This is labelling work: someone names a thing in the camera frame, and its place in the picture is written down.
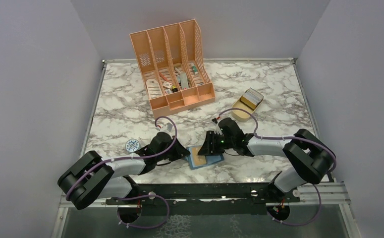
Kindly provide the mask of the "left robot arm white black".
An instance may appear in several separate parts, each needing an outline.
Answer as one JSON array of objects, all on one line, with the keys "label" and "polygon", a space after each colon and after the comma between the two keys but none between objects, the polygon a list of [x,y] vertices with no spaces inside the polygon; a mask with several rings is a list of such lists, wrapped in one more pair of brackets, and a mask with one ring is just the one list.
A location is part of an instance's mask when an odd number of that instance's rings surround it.
[{"label": "left robot arm white black", "polygon": [[137,199],[137,189],[130,175],[143,175],[190,155],[177,138],[158,132],[150,144],[127,159],[103,159],[96,151],[84,154],[57,181],[59,188],[78,210],[99,198],[119,197],[124,203]]}]

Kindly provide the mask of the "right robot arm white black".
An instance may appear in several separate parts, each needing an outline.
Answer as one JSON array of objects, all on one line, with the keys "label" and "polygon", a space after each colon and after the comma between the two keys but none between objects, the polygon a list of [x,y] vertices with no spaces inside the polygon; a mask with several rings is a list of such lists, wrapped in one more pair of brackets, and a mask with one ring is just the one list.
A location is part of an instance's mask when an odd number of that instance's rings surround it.
[{"label": "right robot arm white black", "polygon": [[244,133],[231,118],[222,119],[215,130],[206,133],[199,156],[216,156],[232,149],[239,156],[277,156],[287,158],[291,167],[280,172],[268,184],[265,194],[279,202],[294,188],[306,183],[319,184],[335,168],[336,156],[306,129],[284,137],[262,137]]}]

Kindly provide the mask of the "blue card holder wallet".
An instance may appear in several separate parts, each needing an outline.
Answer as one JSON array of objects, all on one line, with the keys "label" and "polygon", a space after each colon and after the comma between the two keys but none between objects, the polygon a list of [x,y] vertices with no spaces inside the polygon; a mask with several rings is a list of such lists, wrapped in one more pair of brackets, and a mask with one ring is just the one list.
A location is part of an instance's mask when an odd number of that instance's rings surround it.
[{"label": "blue card holder wallet", "polygon": [[206,167],[206,166],[210,166],[210,165],[213,165],[213,164],[216,164],[216,163],[219,163],[221,161],[224,160],[224,156],[223,155],[212,155],[212,156],[205,156],[206,157],[206,161],[207,163],[204,164],[204,165],[201,165],[201,166],[195,166],[193,164],[193,162],[191,161],[191,155],[186,157],[186,160],[189,164],[189,168],[191,170],[195,170],[195,169],[199,169],[199,168],[202,168],[202,167]]}]

